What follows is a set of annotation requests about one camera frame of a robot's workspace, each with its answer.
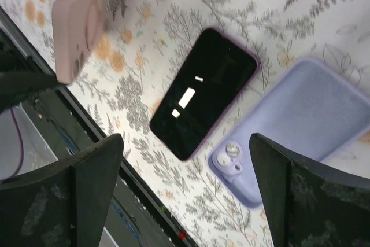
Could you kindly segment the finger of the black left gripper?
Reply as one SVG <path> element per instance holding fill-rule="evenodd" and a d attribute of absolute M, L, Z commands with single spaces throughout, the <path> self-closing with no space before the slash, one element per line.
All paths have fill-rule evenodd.
<path fill-rule="evenodd" d="M 54 90 L 64 83 L 56 75 L 31 71 L 1 72 L 1 113 L 44 91 Z"/>

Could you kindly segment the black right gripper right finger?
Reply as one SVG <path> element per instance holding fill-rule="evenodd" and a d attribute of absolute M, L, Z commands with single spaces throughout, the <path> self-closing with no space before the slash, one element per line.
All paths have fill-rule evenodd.
<path fill-rule="evenodd" d="M 369 246 L 369 179 L 258 133 L 249 149 L 274 246 Z"/>

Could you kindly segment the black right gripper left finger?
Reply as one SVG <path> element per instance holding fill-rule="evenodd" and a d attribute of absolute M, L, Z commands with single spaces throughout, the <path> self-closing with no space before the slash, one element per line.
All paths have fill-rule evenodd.
<path fill-rule="evenodd" d="M 110 135 L 1 183 L 1 246 L 98 246 L 124 142 Z"/>

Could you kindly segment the lilac phone case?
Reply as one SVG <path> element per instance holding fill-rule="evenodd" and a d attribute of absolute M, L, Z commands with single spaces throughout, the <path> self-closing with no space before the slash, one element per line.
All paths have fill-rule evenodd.
<path fill-rule="evenodd" d="M 313 57 L 301 57 L 208 156 L 210 170 L 245 207 L 262 198 L 249 150 L 259 133 L 317 161 L 369 131 L 369 99 Z"/>

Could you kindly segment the black phone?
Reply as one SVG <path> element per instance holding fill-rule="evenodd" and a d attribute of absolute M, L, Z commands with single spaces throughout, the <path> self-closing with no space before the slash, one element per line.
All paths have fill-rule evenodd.
<path fill-rule="evenodd" d="M 205 29 L 150 120 L 151 131 L 176 158 L 189 160 L 257 68 L 254 54 Z"/>

